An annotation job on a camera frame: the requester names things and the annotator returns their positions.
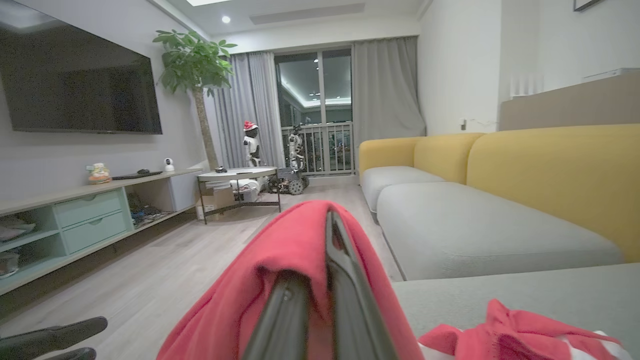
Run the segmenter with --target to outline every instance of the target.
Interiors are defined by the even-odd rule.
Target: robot
[[[303,152],[303,139],[300,135],[300,125],[294,126],[289,134],[289,167],[278,169],[278,175],[269,180],[269,190],[276,192],[288,192],[291,195],[300,195],[309,186],[309,180],[302,175],[306,164]]]
[[[249,167],[259,167],[260,142],[258,142],[258,125],[250,121],[244,122],[244,159]]]

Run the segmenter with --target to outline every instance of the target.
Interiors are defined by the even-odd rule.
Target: tv screen
[[[12,0],[0,76],[13,130],[162,133],[149,58]]]

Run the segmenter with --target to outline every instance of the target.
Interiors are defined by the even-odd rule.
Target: red cloth
[[[542,315],[509,310],[495,299],[489,302],[485,323],[465,331],[439,325],[422,335],[419,343],[464,360],[571,360],[569,346],[561,337],[598,360],[613,360],[599,340],[620,344]]]
[[[239,359],[275,274],[285,269],[311,280],[308,358],[331,359],[332,316],[324,260],[324,228],[330,209],[340,214],[353,240],[399,358],[422,359],[388,277],[360,224],[338,204],[312,201],[282,213],[247,245],[169,334],[158,360]]]

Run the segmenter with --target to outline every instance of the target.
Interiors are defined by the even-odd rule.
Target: picture frame
[[[573,10],[575,12],[583,12],[600,1],[602,0],[573,0]]]

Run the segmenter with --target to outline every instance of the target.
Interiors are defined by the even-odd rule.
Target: light wood flooring
[[[283,195],[283,210],[312,199],[349,210],[391,280],[401,280],[358,185],[311,186],[302,195]],[[0,297],[0,336],[105,316],[105,331],[72,348],[93,347],[100,360],[155,359],[181,316],[277,214],[272,207],[241,208],[208,225],[183,214],[130,236]]]

